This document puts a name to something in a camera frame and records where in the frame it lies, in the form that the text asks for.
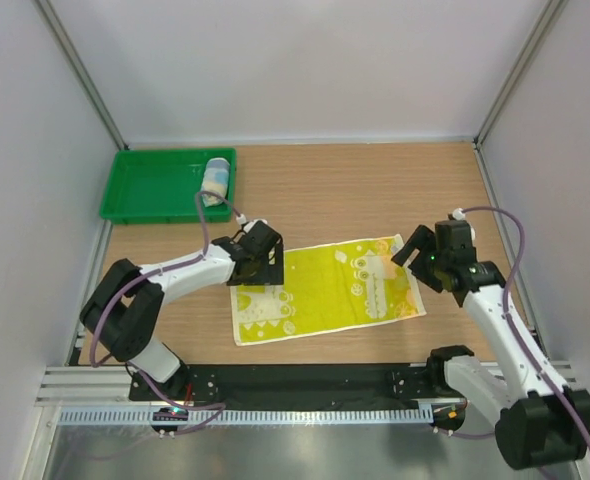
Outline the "polka dot striped towel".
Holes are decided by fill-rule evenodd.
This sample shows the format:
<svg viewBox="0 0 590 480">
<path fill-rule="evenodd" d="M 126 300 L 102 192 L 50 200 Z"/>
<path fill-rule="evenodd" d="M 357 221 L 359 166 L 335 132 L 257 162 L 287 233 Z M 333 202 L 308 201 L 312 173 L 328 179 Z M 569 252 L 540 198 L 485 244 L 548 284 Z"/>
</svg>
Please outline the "polka dot striped towel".
<svg viewBox="0 0 590 480">
<path fill-rule="evenodd" d="M 211 158 L 206 162 L 200 187 L 201 201 L 205 207 L 224 203 L 228 193 L 230 169 L 230 162 L 223 157 Z"/>
</svg>

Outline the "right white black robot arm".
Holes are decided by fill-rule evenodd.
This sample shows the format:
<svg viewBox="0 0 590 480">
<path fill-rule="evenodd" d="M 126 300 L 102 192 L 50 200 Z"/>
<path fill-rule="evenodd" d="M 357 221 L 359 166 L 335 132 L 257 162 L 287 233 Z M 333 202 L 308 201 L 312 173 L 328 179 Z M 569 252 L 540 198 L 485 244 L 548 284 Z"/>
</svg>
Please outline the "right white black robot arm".
<svg viewBox="0 0 590 480">
<path fill-rule="evenodd" d="M 475 404 L 514 470 L 590 453 L 590 394 L 573 389 L 539 348 L 496 264 L 478 260 L 466 220 L 418 226 L 392 260 L 433 291 L 453 295 L 486 337 L 502 374 L 496 378 L 463 346 L 435 349 L 425 372 L 431 392 L 447 396 L 455 390 Z"/>
</svg>

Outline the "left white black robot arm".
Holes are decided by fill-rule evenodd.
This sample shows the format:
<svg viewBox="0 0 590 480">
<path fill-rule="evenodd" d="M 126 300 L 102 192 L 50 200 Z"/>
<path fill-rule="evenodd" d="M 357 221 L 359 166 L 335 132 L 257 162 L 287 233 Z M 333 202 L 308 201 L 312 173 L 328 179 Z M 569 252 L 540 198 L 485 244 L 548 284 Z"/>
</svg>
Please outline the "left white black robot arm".
<svg viewBox="0 0 590 480">
<path fill-rule="evenodd" d="M 154 337 L 162 308 L 214 285 L 278 286 L 284 283 L 283 237 L 264 220 L 242 224 L 205 249 L 167 262 L 113 263 L 80 312 L 80 321 L 116 360 L 137 369 L 134 382 L 166 400 L 178 400 L 189 367 Z"/>
</svg>

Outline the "green yellow patterned towel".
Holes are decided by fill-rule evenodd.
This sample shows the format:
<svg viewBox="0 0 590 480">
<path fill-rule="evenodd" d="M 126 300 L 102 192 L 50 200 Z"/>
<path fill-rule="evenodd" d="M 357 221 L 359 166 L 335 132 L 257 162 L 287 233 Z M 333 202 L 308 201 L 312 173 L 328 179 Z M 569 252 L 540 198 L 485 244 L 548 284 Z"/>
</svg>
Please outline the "green yellow patterned towel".
<svg viewBox="0 0 590 480">
<path fill-rule="evenodd" d="M 417 280 L 392 262 L 398 234 L 289 250 L 284 283 L 231 289 L 238 346 L 374 327 L 426 314 Z"/>
</svg>

